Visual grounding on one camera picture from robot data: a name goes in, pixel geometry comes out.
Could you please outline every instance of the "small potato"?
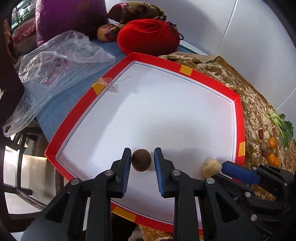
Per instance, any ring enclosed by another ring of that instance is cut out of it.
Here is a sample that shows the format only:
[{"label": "small potato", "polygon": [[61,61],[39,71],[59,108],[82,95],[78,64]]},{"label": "small potato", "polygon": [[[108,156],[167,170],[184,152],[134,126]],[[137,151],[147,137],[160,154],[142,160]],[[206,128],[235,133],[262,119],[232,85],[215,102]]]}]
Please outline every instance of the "small potato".
[{"label": "small potato", "polygon": [[266,143],[261,143],[260,150],[261,151],[266,151],[266,148],[267,148]]},{"label": "small potato", "polygon": [[222,169],[221,164],[214,158],[209,158],[202,165],[202,174],[207,178],[211,177],[216,173],[220,173]]}]

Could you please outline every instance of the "pillow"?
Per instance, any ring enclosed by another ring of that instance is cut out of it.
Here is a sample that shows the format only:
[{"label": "pillow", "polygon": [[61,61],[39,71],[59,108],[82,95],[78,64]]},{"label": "pillow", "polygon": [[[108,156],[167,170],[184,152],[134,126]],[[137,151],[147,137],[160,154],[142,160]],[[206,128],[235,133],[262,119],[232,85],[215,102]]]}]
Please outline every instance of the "pillow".
[{"label": "pillow", "polygon": [[105,0],[37,0],[37,45],[75,30],[96,38],[98,28],[107,23]]},{"label": "pillow", "polygon": [[160,56],[175,52],[180,36],[170,22],[138,19],[130,21],[119,31],[117,43],[126,55],[137,52]]},{"label": "pillow", "polygon": [[132,20],[144,18],[166,20],[165,12],[162,9],[155,5],[138,1],[117,3],[110,9],[107,17],[120,24],[127,24]]},{"label": "pillow", "polygon": [[25,39],[36,35],[36,23],[35,18],[31,18],[25,21],[21,26],[14,30],[12,39],[13,45],[16,46]]}]

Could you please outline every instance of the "green leafy vegetable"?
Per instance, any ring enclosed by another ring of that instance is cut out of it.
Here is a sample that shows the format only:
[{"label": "green leafy vegetable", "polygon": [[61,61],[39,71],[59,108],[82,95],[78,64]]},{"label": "green leafy vegetable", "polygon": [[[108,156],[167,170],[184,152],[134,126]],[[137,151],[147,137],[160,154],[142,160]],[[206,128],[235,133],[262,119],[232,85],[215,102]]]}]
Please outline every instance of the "green leafy vegetable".
[{"label": "green leafy vegetable", "polygon": [[285,150],[290,140],[293,138],[293,126],[290,121],[285,121],[286,116],[284,114],[278,115],[275,111],[266,112],[267,117],[274,122],[280,131],[279,139],[281,145]]}]

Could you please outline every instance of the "yellow tape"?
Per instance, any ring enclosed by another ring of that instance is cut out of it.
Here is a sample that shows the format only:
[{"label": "yellow tape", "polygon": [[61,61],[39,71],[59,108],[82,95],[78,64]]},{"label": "yellow tape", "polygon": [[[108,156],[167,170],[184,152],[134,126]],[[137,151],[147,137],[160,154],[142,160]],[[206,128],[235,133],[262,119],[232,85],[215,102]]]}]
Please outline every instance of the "yellow tape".
[{"label": "yellow tape", "polygon": [[180,72],[190,76],[191,73],[192,73],[192,68],[189,68],[189,67],[187,67],[185,65],[181,65]]},{"label": "yellow tape", "polygon": [[128,212],[128,211],[126,211],[126,210],[118,207],[118,206],[116,206],[113,209],[112,212],[115,213],[115,214],[117,214],[118,216],[121,216],[121,217],[123,217],[125,219],[128,219],[129,221],[134,222],[136,220],[136,215],[135,214],[130,213],[130,212]]},{"label": "yellow tape", "polygon": [[239,154],[238,156],[244,156],[246,152],[246,142],[241,142],[239,144]]},{"label": "yellow tape", "polygon": [[99,95],[100,92],[105,88],[105,86],[94,83],[92,88],[94,89],[96,95]]}]

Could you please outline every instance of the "brown ball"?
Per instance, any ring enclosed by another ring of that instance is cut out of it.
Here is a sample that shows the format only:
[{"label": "brown ball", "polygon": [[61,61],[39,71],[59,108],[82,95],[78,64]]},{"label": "brown ball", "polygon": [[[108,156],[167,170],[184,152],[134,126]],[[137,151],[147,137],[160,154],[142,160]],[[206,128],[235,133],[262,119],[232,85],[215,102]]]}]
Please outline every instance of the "brown ball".
[{"label": "brown ball", "polygon": [[138,149],[134,151],[131,157],[131,164],[138,172],[146,171],[151,165],[150,153],[145,149]]}]

